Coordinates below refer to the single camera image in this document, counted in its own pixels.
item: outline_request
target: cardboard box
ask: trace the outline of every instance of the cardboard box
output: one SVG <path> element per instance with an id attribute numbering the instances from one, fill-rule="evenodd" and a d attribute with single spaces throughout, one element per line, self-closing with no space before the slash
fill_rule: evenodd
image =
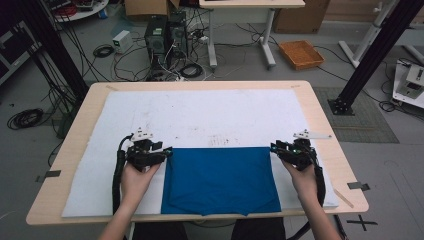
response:
<path id="1" fill-rule="evenodd" d="M 180 0 L 125 0 L 125 11 L 132 19 L 143 19 L 156 14 L 169 16 L 179 4 Z"/>
<path id="2" fill-rule="evenodd" d="M 331 0 L 324 20 L 328 21 L 350 21 L 350 22 L 373 22 L 379 12 L 381 0 Z M 424 8 L 417 14 L 413 23 L 424 21 Z"/>
<path id="3" fill-rule="evenodd" d="M 317 33 L 330 0 L 304 0 L 305 7 L 280 9 L 274 20 L 276 33 Z"/>

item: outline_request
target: desk leg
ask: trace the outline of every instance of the desk leg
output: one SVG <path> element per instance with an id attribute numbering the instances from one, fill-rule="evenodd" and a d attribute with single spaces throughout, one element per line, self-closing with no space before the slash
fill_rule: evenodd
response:
<path id="1" fill-rule="evenodd" d="M 271 53 L 271 49 L 269 48 L 269 45 L 268 45 L 268 39 L 269 39 L 269 34 L 271 33 L 272 20 L 274 19 L 274 13 L 275 13 L 275 9 L 270 8 L 268 13 L 268 20 L 266 22 L 265 35 L 259 39 L 262 50 L 264 51 L 266 60 L 268 62 L 268 70 L 270 70 L 271 67 L 274 67 L 276 65 L 274 57 L 272 56 L 272 53 Z"/>
<path id="2" fill-rule="evenodd" d="M 215 45 L 213 43 L 213 10 L 209 11 L 209 39 L 208 39 L 208 54 L 209 54 L 209 66 L 212 68 L 212 72 L 218 66 L 216 61 Z"/>

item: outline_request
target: blue fabric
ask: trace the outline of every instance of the blue fabric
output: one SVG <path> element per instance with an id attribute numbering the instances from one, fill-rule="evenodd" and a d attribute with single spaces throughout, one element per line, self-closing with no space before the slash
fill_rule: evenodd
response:
<path id="1" fill-rule="evenodd" d="M 280 212 L 269 147 L 174 148 L 163 214 Z"/>

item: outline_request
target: floor mat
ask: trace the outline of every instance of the floor mat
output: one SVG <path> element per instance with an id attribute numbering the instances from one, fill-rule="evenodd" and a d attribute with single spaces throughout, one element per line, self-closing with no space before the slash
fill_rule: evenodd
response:
<path id="1" fill-rule="evenodd" d="M 399 143 L 375 103 L 361 92 L 352 104 L 354 116 L 333 115 L 328 99 L 336 99 L 343 88 L 314 88 L 315 94 L 340 142 Z"/>

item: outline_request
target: black pants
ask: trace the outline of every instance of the black pants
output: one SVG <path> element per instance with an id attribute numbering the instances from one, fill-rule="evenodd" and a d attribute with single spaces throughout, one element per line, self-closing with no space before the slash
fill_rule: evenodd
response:
<path id="1" fill-rule="evenodd" d="M 283 218 L 239 219 L 231 240 L 285 240 Z M 187 240 L 182 222 L 136 223 L 132 240 Z"/>

